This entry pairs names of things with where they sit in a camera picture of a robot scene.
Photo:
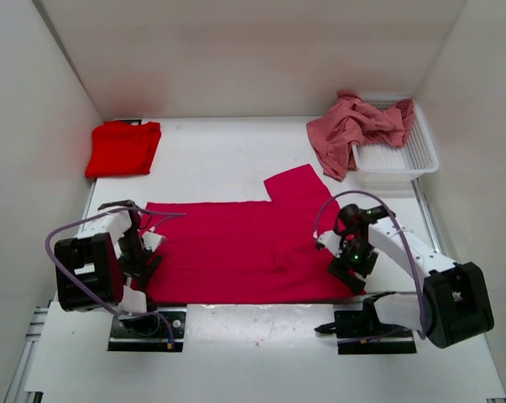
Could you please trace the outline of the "magenta t shirt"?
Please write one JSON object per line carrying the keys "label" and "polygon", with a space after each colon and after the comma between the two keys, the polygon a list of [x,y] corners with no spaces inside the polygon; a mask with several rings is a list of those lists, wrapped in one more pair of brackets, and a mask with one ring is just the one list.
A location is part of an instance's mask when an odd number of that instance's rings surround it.
{"label": "magenta t shirt", "polygon": [[162,260],[147,292],[163,304],[276,304],[358,295],[329,273],[331,253],[312,233],[330,230],[339,208],[310,165],[264,181],[267,201],[155,203],[178,212],[155,231]]}

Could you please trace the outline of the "red t shirt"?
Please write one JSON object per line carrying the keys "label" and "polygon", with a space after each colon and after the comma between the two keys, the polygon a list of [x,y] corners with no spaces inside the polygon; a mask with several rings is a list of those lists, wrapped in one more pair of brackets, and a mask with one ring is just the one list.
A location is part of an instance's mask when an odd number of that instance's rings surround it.
{"label": "red t shirt", "polygon": [[147,175],[161,139],[161,127],[155,122],[132,125],[110,121],[96,127],[91,139],[87,179]]}

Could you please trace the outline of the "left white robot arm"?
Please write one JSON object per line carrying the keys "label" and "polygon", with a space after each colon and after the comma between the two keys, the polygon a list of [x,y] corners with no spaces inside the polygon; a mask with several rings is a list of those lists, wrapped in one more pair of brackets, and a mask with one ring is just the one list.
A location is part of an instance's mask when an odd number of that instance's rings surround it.
{"label": "left white robot arm", "polygon": [[104,203],[75,237],[51,243],[63,228],[48,235],[44,247],[55,263],[63,310],[105,310],[142,336],[160,330],[164,320],[146,288],[161,263],[155,250],[164,238],[143,231],[142,213],[131,200]]}

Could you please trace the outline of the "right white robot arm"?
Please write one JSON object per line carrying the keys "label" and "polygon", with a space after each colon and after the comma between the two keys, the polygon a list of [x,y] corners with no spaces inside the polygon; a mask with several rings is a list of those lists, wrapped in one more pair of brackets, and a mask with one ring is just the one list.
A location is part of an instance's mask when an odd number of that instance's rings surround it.
{"label": "right white robot arm", "polygon": [[386,206],[345,206],[333,229],[317,236],[316,247],[331,253],[329,272],[355,293],[363,290],[379,254],[413,280],[412,295],[384,291],[363,300],[354,322],[365,342],[402,330],[447,348],[494,327],[483,271],[429,248]]}

